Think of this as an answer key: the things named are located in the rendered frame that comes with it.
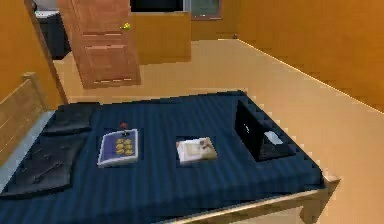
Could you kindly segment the blue book with yellow print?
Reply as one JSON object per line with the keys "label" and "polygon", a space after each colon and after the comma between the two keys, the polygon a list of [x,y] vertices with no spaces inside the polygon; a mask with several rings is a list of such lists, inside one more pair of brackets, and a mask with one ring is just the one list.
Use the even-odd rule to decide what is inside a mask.
{"label": "blue book with yellow print", "polygon": [[129,129],[126,122],[121,122],[119,130],[103,135],[97,166],[104,168],[126,165],[136,162],[138,157],[138,130]]}

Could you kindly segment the white and beige book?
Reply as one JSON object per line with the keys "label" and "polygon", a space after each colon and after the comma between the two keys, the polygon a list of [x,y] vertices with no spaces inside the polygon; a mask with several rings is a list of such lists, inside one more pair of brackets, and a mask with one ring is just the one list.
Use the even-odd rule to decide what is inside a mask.
{"label": "white and beige book", "polygon": [[178,141],[176,150],[182,165],[218,157],[209,137]]}

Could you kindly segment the brown wooden room door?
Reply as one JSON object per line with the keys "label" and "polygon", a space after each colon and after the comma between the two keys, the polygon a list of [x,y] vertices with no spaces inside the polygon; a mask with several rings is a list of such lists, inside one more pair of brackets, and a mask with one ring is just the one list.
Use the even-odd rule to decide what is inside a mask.
{"label": "brown wooden room door", "polygon": [[[141,83],[130,0],[57,0],[85,89]],[[121,30],[125,23],[130,30]]]}

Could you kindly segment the small black pillow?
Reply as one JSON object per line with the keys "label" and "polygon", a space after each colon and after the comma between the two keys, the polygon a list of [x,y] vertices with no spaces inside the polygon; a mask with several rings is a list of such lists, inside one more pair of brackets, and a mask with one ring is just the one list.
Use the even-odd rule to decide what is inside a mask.
{"label": "small black pillow", "polygon": [[41,134],[45,136],[71,135],[89,131],[92,117],[101,108],[98,102],[78,102],[58,107]]}

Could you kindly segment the large black pillow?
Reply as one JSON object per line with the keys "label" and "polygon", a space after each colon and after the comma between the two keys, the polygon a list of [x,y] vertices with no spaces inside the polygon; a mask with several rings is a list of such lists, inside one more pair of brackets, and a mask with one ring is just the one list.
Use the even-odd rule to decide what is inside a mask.
{"label": "large black pillow", "polygon": [[86,141],[86,134],[39,137],[5,185],[0,199],[30,198],[69,187],[72,169]]}

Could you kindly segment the blue striped wooden bed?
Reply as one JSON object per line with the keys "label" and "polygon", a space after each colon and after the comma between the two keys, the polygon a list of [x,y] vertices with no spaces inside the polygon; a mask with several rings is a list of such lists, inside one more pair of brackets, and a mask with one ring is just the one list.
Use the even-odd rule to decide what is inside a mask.
{"label": "blue striped wooden bed", "polygon": [[[257,162],[234,129],[238,100],[295,154]],[[91,129],[71,134],[87,135],[71,185],[0,199],[0,224],[228,224],[295,207],[316,224],[339,182],[243,91],[100,105]],[[56,110],[33,75],[0,102],[0,193]],[[121,122],[138,130],[138,160],[100,168],[102,137]],[[204,137],[218,157],[182,165],[176,143]]]}

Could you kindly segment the black cabinet with white top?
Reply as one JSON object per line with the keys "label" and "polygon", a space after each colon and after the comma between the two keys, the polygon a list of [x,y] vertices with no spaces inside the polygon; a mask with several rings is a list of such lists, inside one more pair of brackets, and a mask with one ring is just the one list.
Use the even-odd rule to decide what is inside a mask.
{"label": "black cabinet with white top", "polygon": [[71,48],[60,13],[58,11],[37,10],[35,16],[52,59],[63,59],[71,51]]}

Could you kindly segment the brown framed window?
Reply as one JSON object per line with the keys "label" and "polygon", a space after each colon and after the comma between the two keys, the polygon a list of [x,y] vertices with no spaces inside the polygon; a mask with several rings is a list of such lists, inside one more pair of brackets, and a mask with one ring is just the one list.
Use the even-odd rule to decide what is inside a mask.
{"label": "brown framed window", "polygon": [[194,19],[217,19],[221,17],[222,0],[191,0]]}

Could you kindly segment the black wall television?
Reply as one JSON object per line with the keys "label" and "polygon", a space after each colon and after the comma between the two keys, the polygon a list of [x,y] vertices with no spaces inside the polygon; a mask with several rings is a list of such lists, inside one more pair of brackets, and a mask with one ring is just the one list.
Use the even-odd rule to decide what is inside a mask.
{"label": "black wall television", "polygon": [[183,0],[130,0],[132,12],[177,12],[183,10]]}

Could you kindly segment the black open laptop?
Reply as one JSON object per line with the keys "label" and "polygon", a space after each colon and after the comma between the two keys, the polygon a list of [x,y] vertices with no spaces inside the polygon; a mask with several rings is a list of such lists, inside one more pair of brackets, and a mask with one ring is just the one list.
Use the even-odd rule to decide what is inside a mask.
{"label": "black open laptop", "polygon": [[240,100],[237,101],[234,129],[257,162],[295,154],[274,131],[264,127]]}

